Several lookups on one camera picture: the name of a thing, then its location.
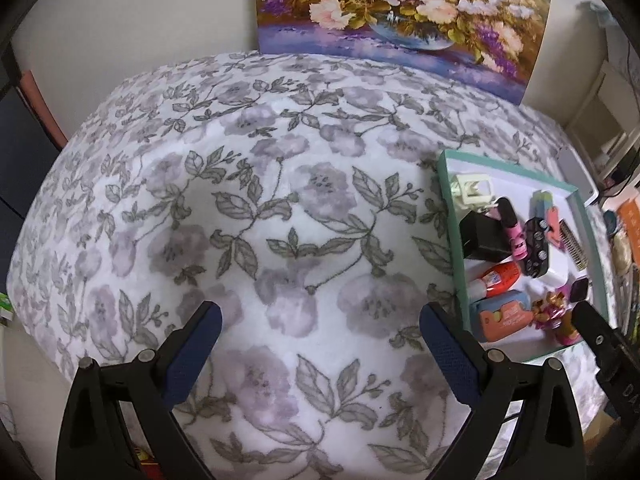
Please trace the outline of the cream hair claw clip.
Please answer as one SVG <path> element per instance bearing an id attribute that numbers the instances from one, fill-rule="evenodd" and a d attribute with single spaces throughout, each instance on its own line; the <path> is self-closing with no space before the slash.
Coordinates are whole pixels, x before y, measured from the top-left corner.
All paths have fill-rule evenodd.
<path id="1" fill-rule="evenodd" d="M 496 201 L 494 186 L 487 174 L 455 174 L 449 185 L 459 209 L 490 208 Z"/>

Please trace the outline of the black box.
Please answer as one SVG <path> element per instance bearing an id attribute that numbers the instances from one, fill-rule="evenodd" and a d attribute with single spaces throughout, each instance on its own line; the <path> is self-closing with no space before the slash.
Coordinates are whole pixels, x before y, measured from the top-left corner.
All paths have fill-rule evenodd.
<path id="1" fill-rule="evenodd" d="M 469 211 L 459 222 L 465 259 L 499 263 L 512 254 L 506 232 L 499 220 Z"/>

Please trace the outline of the pink hairbrush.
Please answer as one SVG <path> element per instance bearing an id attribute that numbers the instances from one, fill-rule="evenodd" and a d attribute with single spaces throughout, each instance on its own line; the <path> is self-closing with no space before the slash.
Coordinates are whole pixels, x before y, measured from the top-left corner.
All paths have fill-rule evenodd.
<path id="1" fill-rule="evenodd" d="M 501 225 L 511 247 L 513 260 L 524 260 L 527 257 L 526 239 L 510 200 L 506 197 L 498 198 L 497 209 Z"/>

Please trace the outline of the blue patterned tape roll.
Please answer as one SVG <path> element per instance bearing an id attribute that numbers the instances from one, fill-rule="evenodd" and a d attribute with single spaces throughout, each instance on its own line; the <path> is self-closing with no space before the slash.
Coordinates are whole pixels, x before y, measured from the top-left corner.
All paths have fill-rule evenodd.
<path id="1" fill-rule="evenodd" d="M 606 210 L 603 213 L 603 220 L 605 224 L 605 232 L 608 238 L 613 238 L 615 234 L 620 230 L 620 217 L 615 211 Z"/>

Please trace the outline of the flower painting canvas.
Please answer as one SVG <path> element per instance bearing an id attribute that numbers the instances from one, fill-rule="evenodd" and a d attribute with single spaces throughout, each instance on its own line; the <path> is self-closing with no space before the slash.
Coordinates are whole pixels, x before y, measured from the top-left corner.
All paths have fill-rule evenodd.
<path id="1" fill-rule="evenodd" d="M 256 0 L 264 53 L 365 58 L 522 102 L 551 0 Z"/>

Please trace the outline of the orange paper sign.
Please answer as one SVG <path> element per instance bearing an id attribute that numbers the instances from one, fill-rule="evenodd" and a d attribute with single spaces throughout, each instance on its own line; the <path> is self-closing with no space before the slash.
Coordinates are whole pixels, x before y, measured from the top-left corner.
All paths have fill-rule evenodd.
<path id="1" fill-rule="evenodd" d="M 624 225 L 631 247 L 634 262 L 640 260 L 640 210 L 636 200 L 626 200 L 618 209 L 617 214 Z"/>

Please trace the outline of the red white glue bottle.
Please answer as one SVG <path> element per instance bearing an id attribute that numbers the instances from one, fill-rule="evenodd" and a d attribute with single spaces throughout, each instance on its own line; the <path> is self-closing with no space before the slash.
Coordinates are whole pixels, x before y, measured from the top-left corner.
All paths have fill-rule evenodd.
<path id="1" fill-rule="evenodd" d="M 498 263 L 479 278 L 470 281 L 466 292 L 470 301 L 491 298 L 507 292 L 521 277 L 521 268 L 514 261 Z"/>

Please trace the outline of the floral tablecloth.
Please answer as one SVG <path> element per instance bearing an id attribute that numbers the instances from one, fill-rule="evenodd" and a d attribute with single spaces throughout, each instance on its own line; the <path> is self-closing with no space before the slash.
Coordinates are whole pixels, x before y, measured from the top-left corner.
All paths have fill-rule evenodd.
<path id="1" fill-rule="evenodd" d="M 224 333 L 175 414 L 221 479 L 422 479 L 468 411 L 420 341 L 457 303 L 438 155 L 559 177 L 559 125 L 444 77 L 233 53 L 125 80 L 43 181 L 8 276 L 60 373 Z"/>

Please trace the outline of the white rectangular box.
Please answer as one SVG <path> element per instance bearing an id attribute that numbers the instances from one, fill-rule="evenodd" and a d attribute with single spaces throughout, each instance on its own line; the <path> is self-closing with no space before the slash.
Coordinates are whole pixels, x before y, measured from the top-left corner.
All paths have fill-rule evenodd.
<path id="1" fill-rule="evenodd" d="M 560 148 L 556 155 L 556 161 L 565 181 L 578 189 L 578 194 L 584 205 L 589 206 L 594 203 L 599 196 L 598 187 L 574 148 L 571 146 Z"/>

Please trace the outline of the beige woven bundle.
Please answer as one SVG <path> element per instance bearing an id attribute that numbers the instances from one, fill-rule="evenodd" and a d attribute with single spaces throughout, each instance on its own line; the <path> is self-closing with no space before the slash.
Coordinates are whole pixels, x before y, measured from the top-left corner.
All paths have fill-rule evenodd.
<path id="1" fill-rule="evenodd" d="M 618 231 L 612 238 L 612 260 L 617 275 L 624 276 L 634 264 L 631 242 L 626 232 Z"/>

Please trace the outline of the teal-rimmed white tray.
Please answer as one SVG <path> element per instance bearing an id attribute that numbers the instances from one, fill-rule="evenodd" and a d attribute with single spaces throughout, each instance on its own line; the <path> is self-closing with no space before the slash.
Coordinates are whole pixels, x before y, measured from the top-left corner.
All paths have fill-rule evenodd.
<path id="1" fill-rule="evenodd" d="M 461 325 L 486 348 L 533 361 L 568 344 L 570 289 L 612 320 L 603 259 L 576 186 L 488 157 L 447 150 L 437 174 L 448 212 Z"/>

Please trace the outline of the orange blue pouch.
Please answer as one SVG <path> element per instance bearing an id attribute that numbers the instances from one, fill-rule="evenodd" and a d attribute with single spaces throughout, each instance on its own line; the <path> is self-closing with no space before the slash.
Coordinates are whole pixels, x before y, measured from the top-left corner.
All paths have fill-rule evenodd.
<path id="1" fill-rule="evenodd" d="M 509 290 L 470 305 L 472 332 L 480 342 L 496 342 L 533 323 L 526 292 Z"/>

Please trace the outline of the purple lighter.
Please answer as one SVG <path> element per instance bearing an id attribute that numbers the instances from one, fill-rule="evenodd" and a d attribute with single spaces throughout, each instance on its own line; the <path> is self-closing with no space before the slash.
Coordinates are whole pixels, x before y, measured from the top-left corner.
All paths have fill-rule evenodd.
<path id="1" fill-rule="evenodd" d="M 569 304 L 586 301 L 590 291 L 590 279 L 586 276 L 575 278 L 564 287 L 564 294 Z"/>

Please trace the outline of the black comb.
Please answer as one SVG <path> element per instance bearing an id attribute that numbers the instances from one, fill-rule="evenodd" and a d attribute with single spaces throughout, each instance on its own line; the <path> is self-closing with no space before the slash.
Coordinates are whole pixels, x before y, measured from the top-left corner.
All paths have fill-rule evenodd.
<path id="1" fill-rule="evenodd" d="M 585 271 L 588 268 L 588 258 L 584 248 L 582 248 L 578 238 L 564 220 L 560 221 L 560 233 L 565 252 L 572 259 L 575 268 L 578 271 Z"/>

